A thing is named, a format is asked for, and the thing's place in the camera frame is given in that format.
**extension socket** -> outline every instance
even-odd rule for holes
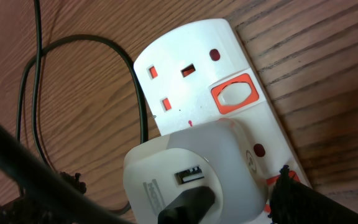
[[[173,176],[182,169],[201,166],[201,164],[205,167],[210,166],[206,170],[212,168],[217,172],[217,168],[210,163],[207,156],[203,157],[195,151],[187,152],[191,145],[187,145],[186,139],[183,140],[180,150],[175,149],[183,151],[182,156],[174,156],[174,152],[168,152],[172,148],[167,143],[177,133],[202,134],[194,133],[194,130],[207,131],[201,128],[203,127],[201,124],[210,125],[222,119],[228,119],[226,122],[231,123],[232,127],[241,127],[247,146],[238,147],[237,150],[240,150],[244,163],[248,165],[250,160],[249,157],[244,157],[244,152],[250,152],[249,154],[256,161],[254,164],[258,164],[255,166],[257,174],[262,176],[268,185],[271,186],[274,183],[278,171],[287,164],[297,180],[310,186],[276,119],[262,85],[246,58],[245,50],[237,41],[227,21],[208,19],[192,22],[168,32],[152,42],[139,55],[134,68],[162,135],[131,150],[124,163],[124,188],[140,224],[156,223],[157,220],[158,214],[155,214],[149,208],[150,206],[147,207],[145,202],[141,202],[148,192],[143,186],[144,182],[147,185],[154,179],[158,181],[158,184],[171,182],[171,188],[160,186],[158,195],[153,194],[157,196],[154,199],[156,203],[159,202],[161,208],[168,205],[173,200],[173,195],[176,197],[180,190],[199,185],[210,186],[218,196],[218,203],[219,200],[226,201],[225,194],[219,198],[223,182],[218,175],[219,178],[216,180],[212,172],[208,172],[211,176],[208,180],[211,182],[205,182],[207,179],[207,174],[205,174],[205,180],[200,179],[178,185]],[[203,141],[212,142],[218,139],[225,141],[221,138],[222,136],[209,136]],[[229,150],[233,151],[225,147],[220,148],[220,156],[223,158],[226,153],[229,154]],[[167,156],[173,156],[174,159],[164,162]],[[159,159],[155,159],[154,163],[146,163],[145,161],[148,161],[150,157],[159,157]],[[227,163],[224,166],[231,165],[230,161],[225,161]],[[145,172],[150,170],[154,173],[146,175]],[[230,205],[223,204],[222,206],[222,211],[225,211],[225,206]],[[223,212],[213,210],[211,207],[211,211],[215,213],[208,213],[202,223],[250,221],[251,215],[243,217],[241,212],[244,213],[245,210],[253,208],[242,207],[241,209],[241,211],[236,210],[237,214],[225,217]],[[150,222],[150,219],[141,215],[142,212],[148,213],[147,217],[154,216],[154,221]],[[271,223],[271,220],[267,218],[268,212],[269,206],[266,205],[265,212],[261,211],[257,218],[253,217],[255,219],[251,223]]]

